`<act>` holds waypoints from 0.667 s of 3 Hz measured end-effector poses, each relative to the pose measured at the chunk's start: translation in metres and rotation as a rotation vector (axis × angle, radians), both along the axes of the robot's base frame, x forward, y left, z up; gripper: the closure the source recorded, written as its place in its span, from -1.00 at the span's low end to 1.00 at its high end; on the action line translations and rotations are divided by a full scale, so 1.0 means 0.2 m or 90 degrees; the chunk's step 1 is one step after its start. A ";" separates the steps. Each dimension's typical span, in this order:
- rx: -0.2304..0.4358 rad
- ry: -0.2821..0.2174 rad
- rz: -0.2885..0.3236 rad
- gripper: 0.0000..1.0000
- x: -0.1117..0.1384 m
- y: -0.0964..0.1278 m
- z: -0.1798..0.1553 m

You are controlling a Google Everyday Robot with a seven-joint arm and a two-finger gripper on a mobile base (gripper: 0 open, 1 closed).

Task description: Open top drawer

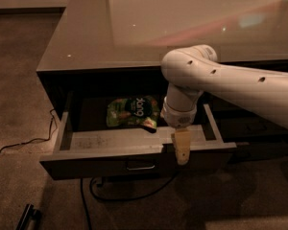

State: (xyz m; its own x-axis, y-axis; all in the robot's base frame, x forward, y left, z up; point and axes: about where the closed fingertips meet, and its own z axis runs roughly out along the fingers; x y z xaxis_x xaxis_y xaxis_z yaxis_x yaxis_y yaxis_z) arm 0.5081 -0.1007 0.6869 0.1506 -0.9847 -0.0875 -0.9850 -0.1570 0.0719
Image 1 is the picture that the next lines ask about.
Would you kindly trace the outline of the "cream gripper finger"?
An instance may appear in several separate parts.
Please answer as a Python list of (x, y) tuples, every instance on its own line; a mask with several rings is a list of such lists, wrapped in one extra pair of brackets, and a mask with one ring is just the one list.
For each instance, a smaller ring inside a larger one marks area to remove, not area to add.
[(189, 161), (191, 133), (187, 128), (177, 128), (171, 135), (175, 148), (175, 155), (180, 166), (184, 166)]

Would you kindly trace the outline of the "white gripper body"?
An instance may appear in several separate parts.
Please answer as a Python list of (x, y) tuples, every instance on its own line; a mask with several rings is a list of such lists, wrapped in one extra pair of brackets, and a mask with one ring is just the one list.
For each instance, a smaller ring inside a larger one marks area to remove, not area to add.
[(168, 104), (167, 98), (164, 98), (161, 116), (169, 127), (183, 128), (191, 126), (196, 113), (197, 107), (188, 111), (178, 111)]

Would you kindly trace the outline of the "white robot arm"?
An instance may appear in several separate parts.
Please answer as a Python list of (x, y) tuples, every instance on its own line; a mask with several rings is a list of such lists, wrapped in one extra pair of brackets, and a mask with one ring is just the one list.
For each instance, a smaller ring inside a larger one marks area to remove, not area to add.
[(162, 115), (172, 135), (178, 164), (190, 157), (197, 101), (204, 92), (242, 107), (288, 129), (288, 73), (224, 65), (208, 45), (179, 48), (162, 59), (161, 72), (169, 82)]

